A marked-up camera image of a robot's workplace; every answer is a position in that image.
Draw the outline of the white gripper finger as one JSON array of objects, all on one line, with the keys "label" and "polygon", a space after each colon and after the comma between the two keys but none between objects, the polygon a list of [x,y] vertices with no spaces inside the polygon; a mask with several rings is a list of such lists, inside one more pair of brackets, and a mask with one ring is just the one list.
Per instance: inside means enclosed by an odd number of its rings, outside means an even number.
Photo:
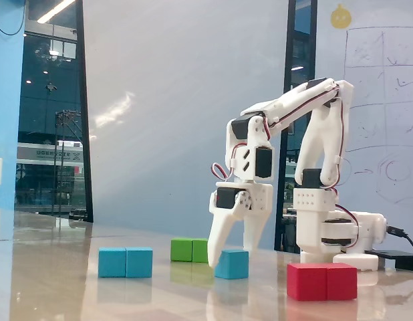
[{"label": "white gripper finger", "polygon": [[209,211],[213,214],[213,222],[207,243],[208,263],[215,268],[219,262],[221,251],[229,233],[237,221],[242,221],[249,214],[251,206],[250,195],[245,190],[237,191],[231,195],[233,206],[230,209],[217,207],[219,190],[211,193]]},{"label": "white gripper finger", "polygon": [[243,247],[245,251],[256,251],[270,211],[254,211],[244,218]]}]

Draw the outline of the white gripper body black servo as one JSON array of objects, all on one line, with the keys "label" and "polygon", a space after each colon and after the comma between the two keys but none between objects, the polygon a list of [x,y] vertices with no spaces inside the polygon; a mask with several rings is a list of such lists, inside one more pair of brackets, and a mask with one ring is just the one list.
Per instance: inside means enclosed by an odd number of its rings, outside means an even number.
[{"label": "white gripper body black servo", "polygon": [[254,181],[218,182],[211,194],[209,210],[213,215],[245,218],[249,215],[270,215],[273,204],[273,186]]}]

